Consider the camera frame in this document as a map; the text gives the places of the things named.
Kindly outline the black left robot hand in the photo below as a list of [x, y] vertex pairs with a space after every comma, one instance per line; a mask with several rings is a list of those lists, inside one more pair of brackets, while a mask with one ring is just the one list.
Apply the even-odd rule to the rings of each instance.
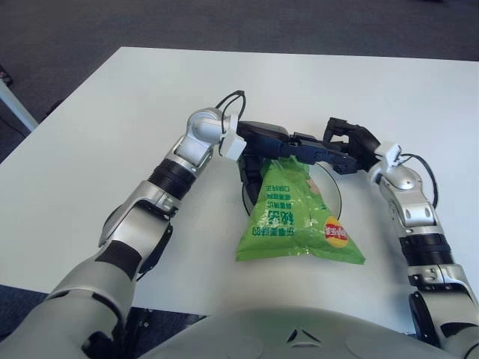
[[241, 121], [237, 133], [246, 141], [238, 160], [239, 175], [248, 198], [257, 201], [263, 182], [267, 159], [288, 159], [291, 156], [302, 164], [326, 162], [340, 174], [358, 170], [358, 160], [342, 153], [340, 147], [317, 140], [311, 135], [295, 132], [292, 135], [281, 126], [254, 121]]

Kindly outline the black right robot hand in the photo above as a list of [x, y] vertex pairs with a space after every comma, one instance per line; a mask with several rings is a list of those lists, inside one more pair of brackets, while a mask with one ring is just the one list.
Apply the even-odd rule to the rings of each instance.
[[334, 165], [333, 169], [339, 174], [368, 172], [379, 161], [375, 155], [375, 150], [380, 145], [377, 138], [363, 126], [348, 123], [346, 120], [330, 117], [323, 134], [323, 142], [355, 160], [353, 164]]

